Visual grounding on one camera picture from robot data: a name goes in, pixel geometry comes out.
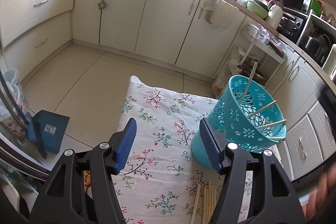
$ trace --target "floral tablecloth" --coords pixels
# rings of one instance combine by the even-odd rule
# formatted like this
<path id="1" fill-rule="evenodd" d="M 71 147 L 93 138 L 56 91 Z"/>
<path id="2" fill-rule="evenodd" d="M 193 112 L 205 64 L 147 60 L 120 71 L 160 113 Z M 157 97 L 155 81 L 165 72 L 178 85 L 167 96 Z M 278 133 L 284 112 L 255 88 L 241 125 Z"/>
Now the floral tablecloth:
<path id="1" fill-rule="evenodd" d="M 218 197 L 224 177 L 199 165 L 191 154 L 190 143 L 199 121 L 216 102 L 152 88 L 136 76 L 130 78 L 118 129 L 123 130 L 133 117 L 137 134 L 125 169 L 113 176 L 127 223 L 189 223 L 195 209 L 195 223 L 201 223 L 203 187 L 210 180 Z M 276 146 L 272 150 L 280 159 Z M 194 208 L 198 184 L 201 197 Z M 247 172 L 239 221 L 246 219 L 251 187 L 252 172 Z"/>

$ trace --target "tile floor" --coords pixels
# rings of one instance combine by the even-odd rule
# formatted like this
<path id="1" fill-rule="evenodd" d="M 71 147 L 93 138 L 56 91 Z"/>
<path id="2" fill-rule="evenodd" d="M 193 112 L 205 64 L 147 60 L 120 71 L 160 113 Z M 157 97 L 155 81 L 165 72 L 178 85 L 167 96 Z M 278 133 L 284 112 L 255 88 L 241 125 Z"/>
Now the tile floor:
<path id="1" fill-rule="evenodd" d="M 80 152 L 108 140 L 115 132 L 132 75 L 146 85 L 214 97 L 209 83 L 76 44 L 44 65 L 26 83 L 23 92 L 33 112 L 45 109 L 70 117 L 61 151 L 73 148 Z M 53 167 L 59 156 L 50 154 L 44 162 Z"/>

